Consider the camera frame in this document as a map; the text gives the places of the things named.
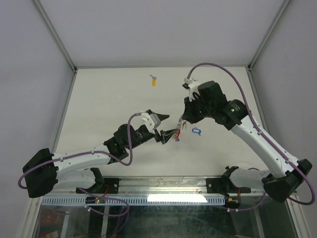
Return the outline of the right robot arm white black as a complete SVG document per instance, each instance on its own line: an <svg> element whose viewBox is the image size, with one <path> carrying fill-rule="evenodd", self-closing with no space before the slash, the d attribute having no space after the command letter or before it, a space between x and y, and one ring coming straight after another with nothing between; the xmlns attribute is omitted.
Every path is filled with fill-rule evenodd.
<svg viewBox="0 0 317 238"><path fill-rule="evenodd" d="M226 167L221 176L221 193L247 187L264 190L277 202L289 198L303 182L303 176L309 173L312 164L307 159L298 160L286 152L249 116L244 103L237 99L227 100L218 83L185 79L183 87L189 92L184 99L183 120L196 124L205 118L214 119L242 139L267 166L265 171Z"/></svg>

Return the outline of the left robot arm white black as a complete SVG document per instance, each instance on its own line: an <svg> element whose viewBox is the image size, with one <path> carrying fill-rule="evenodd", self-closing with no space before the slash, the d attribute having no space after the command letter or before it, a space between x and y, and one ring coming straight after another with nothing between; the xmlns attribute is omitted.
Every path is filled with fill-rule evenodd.
<svg viewBox="0 0 317 238"><path fill-rule="evenodd" d="M161 122L168 118L169 115L147 110L133 114L110 139L90 149L53 153L43 148L22 168L18 187L27 190L30 198L66 188L100 192L105 182L99 166L119 163L127 167L132 164L134 148L152 139L166 144L178 131L177 128L158 131Z"/></svg>

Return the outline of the red grey keyring holder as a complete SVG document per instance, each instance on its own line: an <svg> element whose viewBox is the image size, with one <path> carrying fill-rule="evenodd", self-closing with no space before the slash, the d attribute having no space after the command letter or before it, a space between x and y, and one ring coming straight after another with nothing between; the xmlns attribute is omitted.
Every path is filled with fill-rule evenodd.
<svg viewBox="0 0 317 238"><path fill-rule="evenodd" d="M179 136L181 134L181 131L183 129L186 129L187 128L187 125L186 125L186 121L182 119L182 117L179 118L178 120L178 123L176 125L176 129L177 131L175 132L174 136L173 136L173 139L174 141L179 141Z"/></svg>

